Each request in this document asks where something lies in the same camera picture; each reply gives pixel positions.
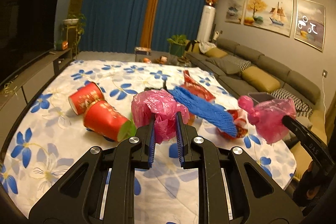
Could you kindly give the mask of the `pink plastic bag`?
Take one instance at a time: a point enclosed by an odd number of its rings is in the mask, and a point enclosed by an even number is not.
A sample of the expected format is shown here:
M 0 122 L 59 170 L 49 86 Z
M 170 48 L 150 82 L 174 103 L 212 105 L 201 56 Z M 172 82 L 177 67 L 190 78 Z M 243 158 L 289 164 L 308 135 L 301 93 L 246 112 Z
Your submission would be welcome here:
M 238 106 L 247 112 L 249 123 L 256 127 L 258 135 L 268 144 L 276 143 L 288 135 L 289 130 L 282 124 L 283 116 L 296 118 L 295 104 L 291 98 L 275 98 L 254 105 L 249 96 L 241 96 Z
M 131 113 L 137 128 L 148 125 L 154 118 L 155 142 L 158 144 L 176 136 L 178 112 L 181 113 L 182 121 L 186 124 L 190 119 L 187 107 L 177 102 L 164 89 L 140 92 L 131 102 Z

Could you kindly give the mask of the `green foam net sleeve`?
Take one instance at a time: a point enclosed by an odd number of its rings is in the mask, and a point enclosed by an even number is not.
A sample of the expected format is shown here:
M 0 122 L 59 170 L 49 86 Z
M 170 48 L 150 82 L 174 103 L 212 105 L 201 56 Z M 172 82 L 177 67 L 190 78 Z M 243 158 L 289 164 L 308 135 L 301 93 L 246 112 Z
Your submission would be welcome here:
M 117 135 L 117 141 L 121 142 L 129 137 L 132 137 L 136 133 L 136 126 L 133 121 L 133 115 L 132 113 L 129 114 L 129 116 L 126 118 L 124 122 L 121 123 L 120 129 L 118 131 Z

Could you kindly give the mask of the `blue foam net sleeve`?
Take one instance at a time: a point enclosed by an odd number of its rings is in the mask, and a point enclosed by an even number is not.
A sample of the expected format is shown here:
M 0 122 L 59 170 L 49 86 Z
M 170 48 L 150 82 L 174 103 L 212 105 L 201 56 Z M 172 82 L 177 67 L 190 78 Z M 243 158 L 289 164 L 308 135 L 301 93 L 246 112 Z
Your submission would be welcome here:
M 179 86 L 169 90 L 169 93 L 177 102 L 186 106 L 189 112 L 205 119 L 231 137 L 236 137 L 237 129 L 234 124 L 234 119 L 225 109 L 220 109 Z

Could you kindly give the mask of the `grey plastic trash bin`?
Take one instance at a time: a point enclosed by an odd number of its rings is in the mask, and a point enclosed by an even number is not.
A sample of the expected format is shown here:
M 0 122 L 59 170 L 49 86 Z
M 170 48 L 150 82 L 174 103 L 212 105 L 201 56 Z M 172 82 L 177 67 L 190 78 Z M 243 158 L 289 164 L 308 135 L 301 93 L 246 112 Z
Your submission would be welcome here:
M 254 104 L 259 104 L 265 101 L 271 101 L 275 99 L 274 96 L 267 92 L 255 92 L 255 93 L 248 93 L 248 96 L 252 99 Z

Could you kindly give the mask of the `mustard yellow cushion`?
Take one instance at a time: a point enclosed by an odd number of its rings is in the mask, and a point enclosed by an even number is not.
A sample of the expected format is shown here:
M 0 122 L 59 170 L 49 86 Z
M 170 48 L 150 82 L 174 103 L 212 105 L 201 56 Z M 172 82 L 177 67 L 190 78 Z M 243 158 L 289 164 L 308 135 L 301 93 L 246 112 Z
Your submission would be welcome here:
M 276 78 L 255 66 L 244 70 L 241 77 L 259 92 L 271 93 L 280 88 L 280 82 Z

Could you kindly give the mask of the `red paper cup front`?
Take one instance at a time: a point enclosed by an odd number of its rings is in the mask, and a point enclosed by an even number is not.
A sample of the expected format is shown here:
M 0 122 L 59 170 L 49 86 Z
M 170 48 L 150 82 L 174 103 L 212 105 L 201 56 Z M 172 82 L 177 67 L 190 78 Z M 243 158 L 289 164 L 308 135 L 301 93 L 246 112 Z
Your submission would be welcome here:
M 105 100 L 96 100 L 85 111 L 83 124 L 86 128 L 108 139 L 117 141 L 118 131 L 126 117 Z

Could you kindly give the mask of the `red paper cup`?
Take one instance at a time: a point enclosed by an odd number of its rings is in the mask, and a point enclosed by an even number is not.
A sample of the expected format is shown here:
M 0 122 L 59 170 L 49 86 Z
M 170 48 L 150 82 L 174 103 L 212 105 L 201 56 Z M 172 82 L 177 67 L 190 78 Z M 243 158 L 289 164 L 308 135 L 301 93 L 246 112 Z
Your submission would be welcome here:
M 68 102 L 76 115 L 82 115 L 96 100 L 104 100 L 104 91 L 97 83 L 88 81 L 83 87 L 68 97 Z
M 117 141 L 118 131 L 126 117 L 105 100 L 96 100 L 85 111 L 83 124 L 86 128 L 108 139 Z

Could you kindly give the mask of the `grey sectional sofa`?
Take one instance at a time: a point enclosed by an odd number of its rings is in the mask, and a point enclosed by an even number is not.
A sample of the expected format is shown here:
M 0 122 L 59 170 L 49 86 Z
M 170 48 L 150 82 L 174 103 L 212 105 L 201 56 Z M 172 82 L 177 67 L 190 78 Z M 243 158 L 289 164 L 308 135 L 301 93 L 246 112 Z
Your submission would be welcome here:
M 323 141 L 327 140 L 322 111 L 318 109 L 320 88 L 311 80 L 257 50 L 228 39 L 201 51 L 201 43 L 187 42 L 185 55 L 192 65 L 210 72 L 235 98 L 253 93 L 268 93 L 276 98 L 291 98 L 299 117 Z

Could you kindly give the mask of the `grey cushion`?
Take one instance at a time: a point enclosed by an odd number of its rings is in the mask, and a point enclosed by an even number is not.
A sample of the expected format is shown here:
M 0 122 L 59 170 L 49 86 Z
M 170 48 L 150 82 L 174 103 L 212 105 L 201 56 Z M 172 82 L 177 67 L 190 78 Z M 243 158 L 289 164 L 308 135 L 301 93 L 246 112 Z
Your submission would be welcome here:
M 206 58 L 206 61 L 213 65 L 216 65 L 227 75 L 237 75 L 242 71 L 242 69 L 238 65 L 235 65 L 224 58 L 208 57 Z

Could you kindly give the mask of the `red candy wrapper bag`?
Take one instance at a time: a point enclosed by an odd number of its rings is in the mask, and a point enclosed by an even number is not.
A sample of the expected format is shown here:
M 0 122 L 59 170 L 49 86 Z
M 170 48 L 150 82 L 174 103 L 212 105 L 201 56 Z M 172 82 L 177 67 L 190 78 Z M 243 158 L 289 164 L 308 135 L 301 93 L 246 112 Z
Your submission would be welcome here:
M 215 96 L 204 88 L 201 84 L 196 82 L 189 74 L 188 70 L 183 71 L 184 83 L 181 85 L 182 88 L 188 90 L 191 94 L 198 96 L 206 100 L 207 102 L 214 102 Z

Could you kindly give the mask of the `far mustard cushion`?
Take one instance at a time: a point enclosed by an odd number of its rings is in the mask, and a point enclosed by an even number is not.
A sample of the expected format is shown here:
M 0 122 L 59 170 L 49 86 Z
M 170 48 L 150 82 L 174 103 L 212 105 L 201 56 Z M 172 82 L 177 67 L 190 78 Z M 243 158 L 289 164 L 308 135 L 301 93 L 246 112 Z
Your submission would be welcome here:
M 222 58 L 228 55 L 227 52 L 215 47 L 211 48 L 209 51 L 205 53 L 207 57 L 216 57 L 216 58 Z

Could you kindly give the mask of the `black plastic bag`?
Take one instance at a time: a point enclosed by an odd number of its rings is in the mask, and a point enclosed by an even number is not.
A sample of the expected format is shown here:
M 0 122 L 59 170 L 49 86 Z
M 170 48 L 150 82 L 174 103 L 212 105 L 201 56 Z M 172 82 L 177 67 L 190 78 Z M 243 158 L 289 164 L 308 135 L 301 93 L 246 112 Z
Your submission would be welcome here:
M 150 91 L 150 90 L 165 90 L 168 91 L 166 80 L 163 81 L 163 84 L 161 87 L 145 87 L 144 91 Z

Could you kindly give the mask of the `grey tv cabinet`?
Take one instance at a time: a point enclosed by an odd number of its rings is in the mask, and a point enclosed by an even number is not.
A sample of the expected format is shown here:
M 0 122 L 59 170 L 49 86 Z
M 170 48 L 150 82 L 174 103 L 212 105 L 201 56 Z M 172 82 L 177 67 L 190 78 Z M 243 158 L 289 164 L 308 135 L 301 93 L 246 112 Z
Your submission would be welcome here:
M 72 61 L 72 50 L 50 51 L 18 73 L 1 91 L 1 138 L 34 96 L 43 90 Z

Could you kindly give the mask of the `white standing air conditioner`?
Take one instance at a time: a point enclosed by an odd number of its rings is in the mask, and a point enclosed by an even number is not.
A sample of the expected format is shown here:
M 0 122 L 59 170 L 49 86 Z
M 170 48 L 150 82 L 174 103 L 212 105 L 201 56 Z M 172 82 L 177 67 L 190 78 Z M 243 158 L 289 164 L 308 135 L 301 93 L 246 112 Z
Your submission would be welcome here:
M 198 29 L 197 40 L 208 42 L 213 28 L 216 9 L 209 5 L 204 5 L 201 22 Z

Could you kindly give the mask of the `black television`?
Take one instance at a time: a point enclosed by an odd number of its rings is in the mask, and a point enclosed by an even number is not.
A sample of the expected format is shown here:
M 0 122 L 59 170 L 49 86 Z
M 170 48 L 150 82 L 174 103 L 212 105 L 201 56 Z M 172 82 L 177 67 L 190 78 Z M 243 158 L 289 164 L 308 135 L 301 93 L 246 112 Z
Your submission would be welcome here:
M 54 47 L 58 0 L 1 0 L 1 84 Z

